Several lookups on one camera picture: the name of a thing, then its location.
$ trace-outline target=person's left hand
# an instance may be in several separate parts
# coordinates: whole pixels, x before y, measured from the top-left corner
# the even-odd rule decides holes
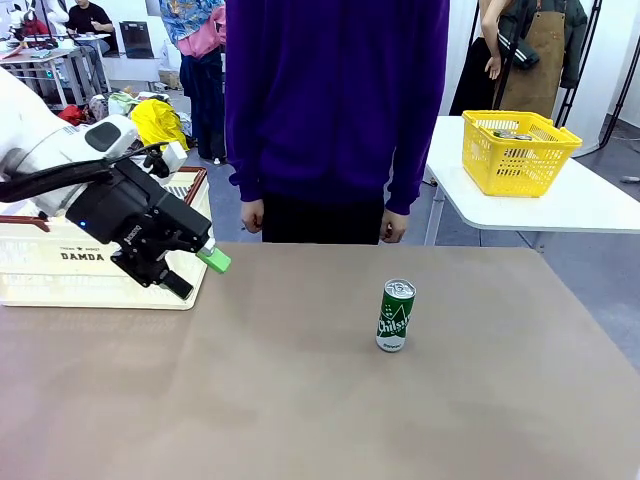
[[[484,71],[489,73],[491,80],[497,80],[502,70],[502,57],[491,57],[487,62],[487,66]]]
[[[407,231],[408,224],[408,215],[398,215],[385,209],[380,225],[380,240],[384,243],[398,243]]]

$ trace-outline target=chilsung cider can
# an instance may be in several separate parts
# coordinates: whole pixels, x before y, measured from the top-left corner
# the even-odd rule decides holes
[[[416,288],[406,280],[389,280],[384,285],[376,342],[385,352],[402,350],[407,341]]]

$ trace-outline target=person's right hand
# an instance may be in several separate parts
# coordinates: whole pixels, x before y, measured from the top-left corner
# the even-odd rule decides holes
[[[262,217],[264,217],[262,200],[242,202],[242,223],[251,233],[258,233],[262,230]]]
[[[491,80],[497,80],[502,70],[502,58],[500,56],[491,57],[487,62],[487,66],[484,71],[489,72],[489,78]]]

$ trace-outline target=storage box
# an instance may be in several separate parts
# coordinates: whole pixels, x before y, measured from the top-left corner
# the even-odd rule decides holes
[[[211,219],[206,169],[183,167],[164,188]],[[193,253],[166,256],[171,269],[194,286],[181,300],[159,286],[141,287],[113,264],[117,244],[102,245],[64,218],[44,221],[36,215],[31,202],[0,204],[0,304],[167,310],[194,305],[207,267]]]
[[[172,90],[182,90],[182,84],[180,83],[180,72],[175,70],[158,70],[158,76],[160,81],[167,85]]]

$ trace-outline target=yellow plastic basket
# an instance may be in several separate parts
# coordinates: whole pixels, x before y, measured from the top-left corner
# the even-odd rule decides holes
[[[582,140],[536,113],[467,111],[464,169],[486,195],[544,195]],[[533,140],[498,138],[496,130]]]

